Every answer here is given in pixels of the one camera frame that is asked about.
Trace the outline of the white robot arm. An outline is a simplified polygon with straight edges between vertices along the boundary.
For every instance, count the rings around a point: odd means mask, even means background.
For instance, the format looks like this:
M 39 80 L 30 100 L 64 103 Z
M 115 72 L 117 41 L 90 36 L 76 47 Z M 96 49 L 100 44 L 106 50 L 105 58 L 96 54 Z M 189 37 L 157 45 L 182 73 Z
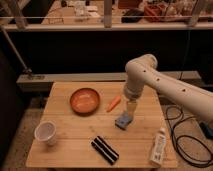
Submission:
M 129 100 L 137 100 L 142 95 L 144 86 L 148 85 L 206 123 L 212 123 L 213 93 L 158 72 L 157 64 L 158 61 L 152 54 L 128 61 L 125 66 L 127 80 L 124 95 Z

